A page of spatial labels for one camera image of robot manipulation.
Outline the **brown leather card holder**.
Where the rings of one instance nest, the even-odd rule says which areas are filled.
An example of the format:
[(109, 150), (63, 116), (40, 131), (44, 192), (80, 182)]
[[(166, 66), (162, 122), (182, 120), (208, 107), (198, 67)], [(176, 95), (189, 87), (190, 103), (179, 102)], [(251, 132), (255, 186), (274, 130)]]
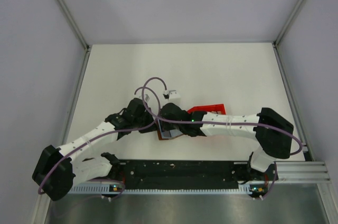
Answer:
[(160, 141), (172, 140), (184, 135), (178, 129), (165, 130), (161, 126), (161, 122), (159, 120), (156, 121), (156, 124), (157, 124), (157, 135)]

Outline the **red plastic bin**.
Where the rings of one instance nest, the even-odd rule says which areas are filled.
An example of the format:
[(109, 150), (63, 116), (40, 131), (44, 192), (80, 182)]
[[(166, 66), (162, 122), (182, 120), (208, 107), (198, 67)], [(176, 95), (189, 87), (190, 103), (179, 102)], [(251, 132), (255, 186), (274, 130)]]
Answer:
[(220, 114), (220, 115), (226, 114), (226, 109), (225, 109), (224, 104), (194, 106), (194, 107), (190, 108), (187, 112), (189, 114), (191, 114), (195, 111), (206, 111), (206, 112)]

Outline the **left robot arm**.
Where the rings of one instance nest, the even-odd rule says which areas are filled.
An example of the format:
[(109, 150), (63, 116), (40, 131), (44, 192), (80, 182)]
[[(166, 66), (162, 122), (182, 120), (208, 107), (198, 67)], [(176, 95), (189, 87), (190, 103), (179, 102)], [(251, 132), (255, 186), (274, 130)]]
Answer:
[(80, 183), (104, 176), (116, 179), (120, 172), (118, 160), (106, 148), (133, 131), (147, 133), (155, 128), (143, 101), (134, 98), (122, 111), (109, 115), (78, 139), (59, 147), (47, 146), (32, 174), (39, 185), (38, 193), (58, 201)]

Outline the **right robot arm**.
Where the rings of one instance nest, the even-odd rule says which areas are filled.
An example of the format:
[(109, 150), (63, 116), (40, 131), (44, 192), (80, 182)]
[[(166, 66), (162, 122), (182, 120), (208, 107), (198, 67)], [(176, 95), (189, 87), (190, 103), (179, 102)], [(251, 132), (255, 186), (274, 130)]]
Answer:
[(271, 108), (262, 108), (253, 115), (231, 116), (208, 111), (188, 113), (179, 106), (168, 103), (159, 113), (161, 128), (178, 129), (190, 137), (216, 135), (249, 138), (258, 142), (247, 165), (247, 174), (257, 180), (277, 159), (291, 156), (294, 126)]

